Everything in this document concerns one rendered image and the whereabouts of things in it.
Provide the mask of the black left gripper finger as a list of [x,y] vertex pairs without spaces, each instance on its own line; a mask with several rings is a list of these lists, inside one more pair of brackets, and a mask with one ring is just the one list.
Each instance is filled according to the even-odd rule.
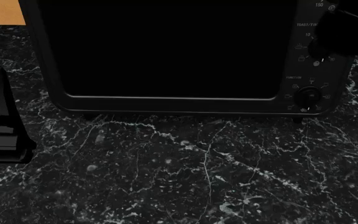
[[0,115],[18,114],[7,72],[0,67]]

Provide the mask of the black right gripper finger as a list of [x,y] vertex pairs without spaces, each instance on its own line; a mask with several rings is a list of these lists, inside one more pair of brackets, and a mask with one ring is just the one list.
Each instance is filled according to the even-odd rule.
[[308,44],[308,53],[315,60],[325,60],[330,57],[332,50],[327,43],[323,42],[316,35],[313,35]]

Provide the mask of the black timer knob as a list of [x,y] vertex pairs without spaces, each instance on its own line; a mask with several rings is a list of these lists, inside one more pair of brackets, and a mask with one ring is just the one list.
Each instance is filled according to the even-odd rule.
[[310,54],[310,58],[316,63],[333,62],[336,60],[330,54]]

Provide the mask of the black toaster oven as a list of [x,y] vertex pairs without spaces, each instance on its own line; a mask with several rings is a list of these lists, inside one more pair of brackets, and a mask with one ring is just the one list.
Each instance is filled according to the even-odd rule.
[[[344,84],[351,69],[352,59],[332,55],[333,62],[316,63],[310,58],[308,44],[314,35],[318,19],[327,9],[334,9],[326,0],[298,0],[298,8],[293,24],[293,33],[288,47],[287,71],[283,80],[283,93],[275,100],[215,100],[185,98],[183,100],[121,100],[103,105],[100,110],[66,110],[81,113],[189,113],[189,114],[244,114],[247,116],[279,117],[320,117],[332,111],[344,91]],[[322,99],[310,110],[299,108],[294,102],[294,94],[305,86],[318,87]]]

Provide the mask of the black glass oven door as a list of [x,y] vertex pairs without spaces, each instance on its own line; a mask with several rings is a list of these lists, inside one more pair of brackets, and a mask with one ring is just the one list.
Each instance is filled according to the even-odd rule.
[[298,0],[19,0],[51,100],[270,101]]

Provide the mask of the black function knob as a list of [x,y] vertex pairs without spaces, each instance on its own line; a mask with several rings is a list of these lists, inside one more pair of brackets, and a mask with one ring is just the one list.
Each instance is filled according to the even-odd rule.
[[295,104],[305,110],[310,110],[313,106],[317,106],[321,99],[322,93],[315,86],[302,87],[294,94]]

